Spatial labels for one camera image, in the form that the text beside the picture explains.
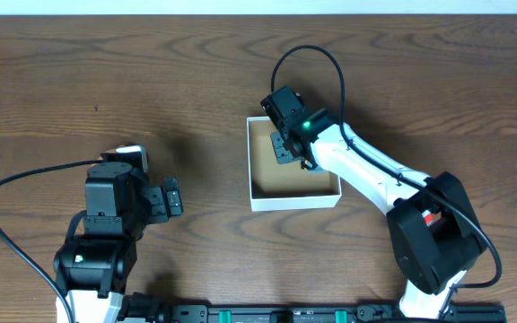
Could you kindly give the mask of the red toy fire truck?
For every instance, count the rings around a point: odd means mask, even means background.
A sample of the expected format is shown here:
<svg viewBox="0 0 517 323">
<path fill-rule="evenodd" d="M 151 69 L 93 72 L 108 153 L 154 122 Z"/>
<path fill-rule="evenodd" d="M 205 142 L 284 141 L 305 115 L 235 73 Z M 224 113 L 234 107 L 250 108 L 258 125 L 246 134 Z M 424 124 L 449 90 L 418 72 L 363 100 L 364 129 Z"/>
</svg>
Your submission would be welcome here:
<svg viewBox="0 0 517 323">
<path fill-rule="evenodd" d="M 425 221 L 425 224 L 427 226 L 432 225 L 436 221 L 435 212 L 433 212 L 431 210 L 424 210 L 422 215 L 423 215 L 423 219 Z"/>
</svg>

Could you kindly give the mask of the yellow grey toy dump truck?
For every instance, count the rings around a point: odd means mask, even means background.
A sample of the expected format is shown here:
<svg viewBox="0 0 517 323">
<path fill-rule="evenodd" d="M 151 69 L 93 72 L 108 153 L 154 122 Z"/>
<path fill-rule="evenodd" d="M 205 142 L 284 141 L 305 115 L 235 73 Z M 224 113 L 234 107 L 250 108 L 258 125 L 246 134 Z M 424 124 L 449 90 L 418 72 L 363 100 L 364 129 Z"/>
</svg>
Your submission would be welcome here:
<svg viewBox="0 0 517 323">
<path fill-rule="evenodd" d="M 308 172 L 324 172 L 324 170 L 316 163 L 312 164 L 309 161 L 301 161 L 301 168 Z"/>
</svg>

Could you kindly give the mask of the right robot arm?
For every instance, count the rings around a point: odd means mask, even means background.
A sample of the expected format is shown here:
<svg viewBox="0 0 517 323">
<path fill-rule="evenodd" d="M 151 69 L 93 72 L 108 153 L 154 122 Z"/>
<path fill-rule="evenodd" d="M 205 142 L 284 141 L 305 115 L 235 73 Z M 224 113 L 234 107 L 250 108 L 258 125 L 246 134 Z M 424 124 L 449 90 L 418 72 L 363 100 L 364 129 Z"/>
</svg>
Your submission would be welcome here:
<svg viewBox="0 0 517 323">
<path fill-rule="evenodd" d="M 449 172 L 431 177 L 394 161 L 327 109 L 306 108 L 287 86 L 261 105 L 288 154 L 306 169 L 344 179 L 386 216 L 396 263 L 407 278 L 402 316 L 445 316 L 451 292 L 488 246 L 461 182 Z"/>
</svg>

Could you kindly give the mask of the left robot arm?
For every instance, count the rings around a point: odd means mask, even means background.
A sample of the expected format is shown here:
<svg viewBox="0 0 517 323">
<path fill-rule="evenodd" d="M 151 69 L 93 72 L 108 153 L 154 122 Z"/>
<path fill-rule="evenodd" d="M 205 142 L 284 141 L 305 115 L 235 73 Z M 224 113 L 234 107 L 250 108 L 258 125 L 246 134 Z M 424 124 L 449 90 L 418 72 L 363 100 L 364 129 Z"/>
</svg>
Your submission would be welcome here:
<svg viewBox="0 0 517 323">
<path fill-rule="evenodd" d="M 60 322 L 165 322 L 168 311 L 144 296 L 127 296 L 137 260 L 136 244 L 151 224 L 183 213 L 179 182 L 153 186 L 139 164 L 106 161 L 85 181 L 86 208 L 71 221 L 54 259 L 56 283 L 66 310 Z"/>
</svg>

